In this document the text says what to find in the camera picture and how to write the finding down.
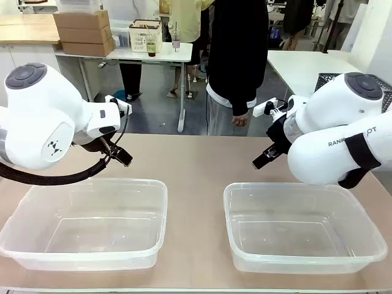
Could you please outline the person's left hand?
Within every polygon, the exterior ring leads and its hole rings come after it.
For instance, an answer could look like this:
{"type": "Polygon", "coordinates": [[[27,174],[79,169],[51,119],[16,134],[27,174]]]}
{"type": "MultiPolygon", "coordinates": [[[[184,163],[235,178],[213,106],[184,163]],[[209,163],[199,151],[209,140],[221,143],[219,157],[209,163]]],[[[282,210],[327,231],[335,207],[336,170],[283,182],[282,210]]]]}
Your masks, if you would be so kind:
{"type": "Polygon", "coordinates": [[[232,124],[235,127],[246,127],[248,124],[248,119],[249,119],[249,116],[247,113],[245,113],[244,115],[240,115],[240,116],[233,116],[232,124]]]}

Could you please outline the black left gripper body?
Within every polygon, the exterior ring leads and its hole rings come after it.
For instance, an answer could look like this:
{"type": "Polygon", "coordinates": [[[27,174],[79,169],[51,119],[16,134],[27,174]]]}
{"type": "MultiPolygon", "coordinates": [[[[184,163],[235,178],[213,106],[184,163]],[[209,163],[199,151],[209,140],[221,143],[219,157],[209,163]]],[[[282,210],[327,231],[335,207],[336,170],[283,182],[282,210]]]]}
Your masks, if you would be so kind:
{"type": "Polygon", "coordinates": [[[113,143],[111,139],[116,132],[107,133],[99,138],[89,137],[83,132],[77,132],[73,137],[73,144],[81,146],[91,153],[102,152],[107,153],[113,143]]]}

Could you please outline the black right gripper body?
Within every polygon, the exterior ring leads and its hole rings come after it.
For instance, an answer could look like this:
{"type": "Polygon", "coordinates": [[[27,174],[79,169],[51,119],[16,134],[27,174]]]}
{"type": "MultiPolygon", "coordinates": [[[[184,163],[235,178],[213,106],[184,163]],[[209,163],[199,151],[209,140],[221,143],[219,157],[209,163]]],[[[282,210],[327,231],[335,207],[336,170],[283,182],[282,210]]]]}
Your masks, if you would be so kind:
{"type": "Polygon", "coordinates": [[[288,154],[291,147],[291,142],[284,133],[284,123],[287,118],[277,119],[266,131],[267,136],[271,139],[273,144],[268,149],[268,152],[272,156],[280,156],[282,154],[288,154]]]}

